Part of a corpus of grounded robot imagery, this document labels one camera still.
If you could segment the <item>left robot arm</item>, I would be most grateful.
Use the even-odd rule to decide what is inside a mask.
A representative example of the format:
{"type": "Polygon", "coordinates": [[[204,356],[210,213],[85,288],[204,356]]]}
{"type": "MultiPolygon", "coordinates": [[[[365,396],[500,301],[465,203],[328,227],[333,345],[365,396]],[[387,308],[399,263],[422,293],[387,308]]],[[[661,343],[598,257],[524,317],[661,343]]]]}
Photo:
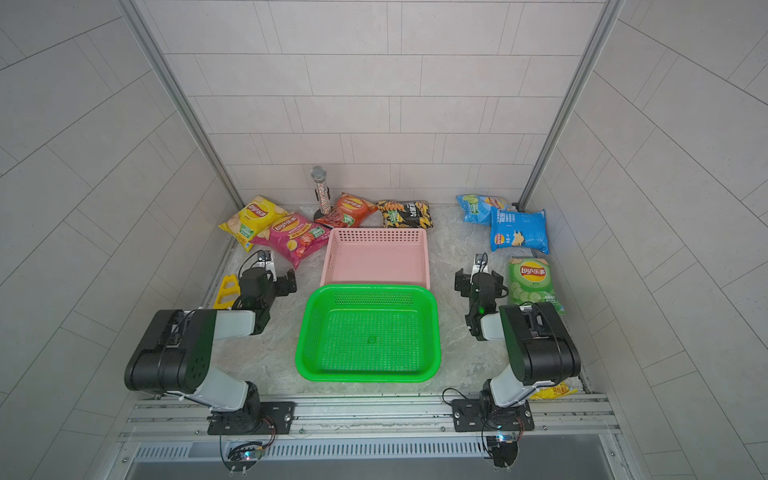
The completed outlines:
{"type": "Polygon", "coordinates": [[[297,291],[295,271],[276,276],[253,266],[239,278],[229,309],[163,309],[153,316],[130,357],[124,384],[131,391],[175,395],[209,408],[210,435],[290,432],[295,404],[262,402],[257,386],[211,364],[213,344],[261,334],[278,297],[297,291]]]}

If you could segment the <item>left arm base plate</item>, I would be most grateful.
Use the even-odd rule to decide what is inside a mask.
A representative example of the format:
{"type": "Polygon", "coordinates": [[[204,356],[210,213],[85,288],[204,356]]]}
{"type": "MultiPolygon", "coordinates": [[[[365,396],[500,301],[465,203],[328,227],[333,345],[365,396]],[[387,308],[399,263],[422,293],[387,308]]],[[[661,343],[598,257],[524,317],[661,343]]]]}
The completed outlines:
{"type": "Polygon", "coordinates": [[[212,411],[207,418],[207,434],[233,435],[287,435],[294,418],[296,403],[290,401],[262,402],[258,409],[246,404],[232,412],[212,411]]]}

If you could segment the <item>green cucumber chips bag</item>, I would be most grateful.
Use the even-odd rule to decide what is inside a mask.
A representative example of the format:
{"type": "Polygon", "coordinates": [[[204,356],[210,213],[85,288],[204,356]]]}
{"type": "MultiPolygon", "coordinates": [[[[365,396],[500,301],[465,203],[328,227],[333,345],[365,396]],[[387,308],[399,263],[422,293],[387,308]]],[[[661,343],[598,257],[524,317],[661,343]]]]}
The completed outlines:
{"type": "Polygon", "coordinates": [[[508,263],[509,299],[514,304],[551,303],[559,315],[565,310],[557,299],[550,266],[541,258],[512,258],[508,263]]]}

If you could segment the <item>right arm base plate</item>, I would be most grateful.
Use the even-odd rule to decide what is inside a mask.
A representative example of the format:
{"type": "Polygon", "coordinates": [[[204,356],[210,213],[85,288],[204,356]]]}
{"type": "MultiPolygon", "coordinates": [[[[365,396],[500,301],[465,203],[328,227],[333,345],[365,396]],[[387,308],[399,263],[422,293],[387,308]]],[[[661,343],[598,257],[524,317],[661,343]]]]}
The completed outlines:
{"type": "Polygon", "coordinates": [[[528,403],[498,407],[492,401],[457,398],[450,400],[452,420],[457,432],[503,431],[527,433],[535,429],[528,403]]]}

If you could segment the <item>light blue chips bag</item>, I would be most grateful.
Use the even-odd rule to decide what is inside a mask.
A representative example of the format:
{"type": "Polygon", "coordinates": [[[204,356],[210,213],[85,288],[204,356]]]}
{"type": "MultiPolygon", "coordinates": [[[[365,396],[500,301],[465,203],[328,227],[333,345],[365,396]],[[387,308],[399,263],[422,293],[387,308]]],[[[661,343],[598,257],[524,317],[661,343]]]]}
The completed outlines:
{"type": "Polygon", "coordinates": [[[491,225],[491,218],[495,209],[501,211],[515,211],[516,205],[502,197],[463,194],[457,195],[456,200],[464,212],[464,221],[483,226],[491,225]]]}

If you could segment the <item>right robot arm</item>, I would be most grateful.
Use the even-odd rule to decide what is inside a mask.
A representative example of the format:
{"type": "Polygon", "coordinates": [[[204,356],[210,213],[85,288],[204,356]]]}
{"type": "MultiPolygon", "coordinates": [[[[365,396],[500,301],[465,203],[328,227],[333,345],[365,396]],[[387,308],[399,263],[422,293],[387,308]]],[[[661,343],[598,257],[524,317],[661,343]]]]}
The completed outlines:
{"type": "Polygon", "coordinates": [[[480,393],[485,415],[520,407],[538,390],[581,373],[580,354],[552,303],[499,306],[509,290],[494,271],[460,270],[454,290],[469,301],[469,333],[479,341],[503,341],[508,356],[508,365],[480,393]]]}

